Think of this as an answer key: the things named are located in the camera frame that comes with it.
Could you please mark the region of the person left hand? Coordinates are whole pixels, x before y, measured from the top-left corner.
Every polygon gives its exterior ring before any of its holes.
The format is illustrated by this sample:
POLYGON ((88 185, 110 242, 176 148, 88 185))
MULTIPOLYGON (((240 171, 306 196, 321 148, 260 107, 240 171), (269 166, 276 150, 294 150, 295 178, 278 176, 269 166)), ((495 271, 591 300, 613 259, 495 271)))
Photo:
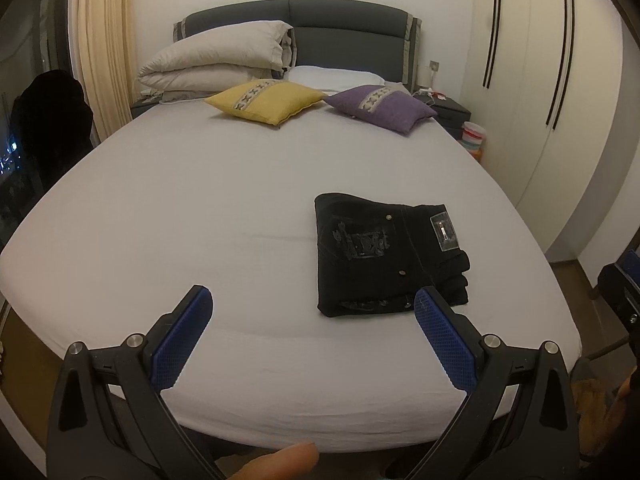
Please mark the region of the person left hand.
POLYGON ((320 454, 311 442, 299 443, 262 455, 232 474, 230 480, 290 480, 309 474, 318 464, 320 454))

